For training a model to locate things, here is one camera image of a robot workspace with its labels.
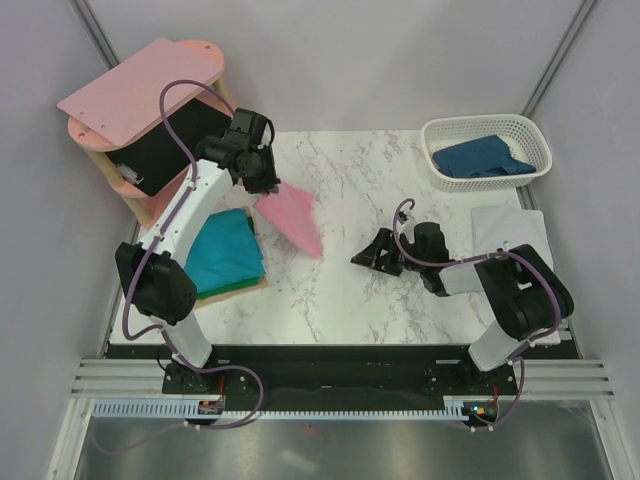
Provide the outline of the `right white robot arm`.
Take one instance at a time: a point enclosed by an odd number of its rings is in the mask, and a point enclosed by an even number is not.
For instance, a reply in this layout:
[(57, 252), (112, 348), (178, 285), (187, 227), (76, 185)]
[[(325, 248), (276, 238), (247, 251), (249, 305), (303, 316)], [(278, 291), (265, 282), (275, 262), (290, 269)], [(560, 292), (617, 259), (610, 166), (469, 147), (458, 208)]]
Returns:
[(450, 257), (444, 233), (434, 222), (415, 225), (410, 237), (381, 228), (351, 262), (395, 277), (405, 270), (417, 272), (437, 297), (486, 296), (494, 320), (468, 347), (457, 371), (460, 386), (473, 394), (493, 383), (493, 370), (555, 331), (575, 309), (572, 295), (533, 246), (460, 263)]

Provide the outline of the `pink t-shirt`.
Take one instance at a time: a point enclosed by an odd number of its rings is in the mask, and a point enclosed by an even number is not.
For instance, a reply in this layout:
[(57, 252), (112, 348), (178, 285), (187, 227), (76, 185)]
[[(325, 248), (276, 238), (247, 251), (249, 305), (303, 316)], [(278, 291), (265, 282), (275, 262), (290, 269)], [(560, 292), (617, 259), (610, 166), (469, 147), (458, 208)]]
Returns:
[(298, 249), (320, 258), (322, 243), (313, 219), (313, 201), (310, 192), (283, 182), (277, 193), (262, 196), (254, 208)]

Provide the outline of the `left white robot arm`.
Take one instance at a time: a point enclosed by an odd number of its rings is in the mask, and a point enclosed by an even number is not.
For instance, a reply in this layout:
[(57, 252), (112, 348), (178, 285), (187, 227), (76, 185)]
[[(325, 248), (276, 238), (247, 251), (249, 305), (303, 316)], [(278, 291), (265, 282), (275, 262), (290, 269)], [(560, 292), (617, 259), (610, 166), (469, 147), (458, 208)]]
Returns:
[(133, 341), (157, 330), (186, 366), (185, 382), (208, 393), (219, 382), (213, 352), (194, 313), (197, 288), (185, 271), (188, 254), (214, 207), (240, 184), (250, 194), (278, 190), (272, 144), (275, 128), (254, 111), (237, 109), (220, 137), (188, 152), (190, 165), (155, 226), (136, 243), (123, 242), (115, 260), (125, 295), (122, 332)]

